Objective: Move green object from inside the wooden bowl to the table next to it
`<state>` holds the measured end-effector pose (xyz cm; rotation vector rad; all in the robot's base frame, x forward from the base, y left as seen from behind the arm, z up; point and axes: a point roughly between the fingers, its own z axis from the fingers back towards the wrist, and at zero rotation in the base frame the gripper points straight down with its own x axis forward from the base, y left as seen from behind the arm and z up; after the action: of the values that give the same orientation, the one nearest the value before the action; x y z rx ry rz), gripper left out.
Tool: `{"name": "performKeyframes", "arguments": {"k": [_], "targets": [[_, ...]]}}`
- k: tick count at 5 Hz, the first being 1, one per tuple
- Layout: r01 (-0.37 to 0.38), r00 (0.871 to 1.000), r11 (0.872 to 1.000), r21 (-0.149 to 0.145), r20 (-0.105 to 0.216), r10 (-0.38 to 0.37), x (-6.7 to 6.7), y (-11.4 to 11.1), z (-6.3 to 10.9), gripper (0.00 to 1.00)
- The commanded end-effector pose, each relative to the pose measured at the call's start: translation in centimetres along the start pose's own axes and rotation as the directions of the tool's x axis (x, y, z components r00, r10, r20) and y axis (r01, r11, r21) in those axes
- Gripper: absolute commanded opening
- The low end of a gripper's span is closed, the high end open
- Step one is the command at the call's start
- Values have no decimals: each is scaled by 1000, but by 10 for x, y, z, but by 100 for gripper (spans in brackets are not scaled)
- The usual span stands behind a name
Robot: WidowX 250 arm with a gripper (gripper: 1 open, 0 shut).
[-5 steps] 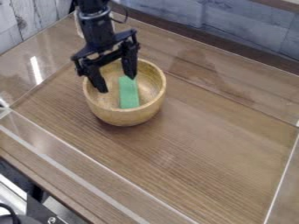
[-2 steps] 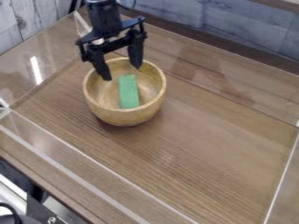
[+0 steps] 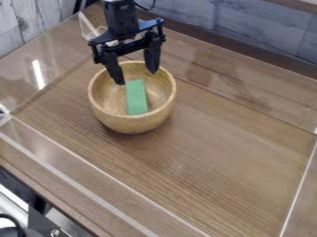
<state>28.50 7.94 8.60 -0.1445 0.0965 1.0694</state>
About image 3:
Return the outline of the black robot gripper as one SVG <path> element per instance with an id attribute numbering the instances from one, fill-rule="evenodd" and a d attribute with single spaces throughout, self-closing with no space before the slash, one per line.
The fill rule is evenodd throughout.
<path id="1" fill-rule="evenodd" d="M 88 41 L 92 58 L 102 63 L 118 85 L 124 85 L 124 74 L 118 56 L 143 50 L 145 65 L 155 74 L 159 69 L 161 47 L 165 43 L 162 18 L 139 20 L 135 0 L 102 0 L 108 29 Z"/>

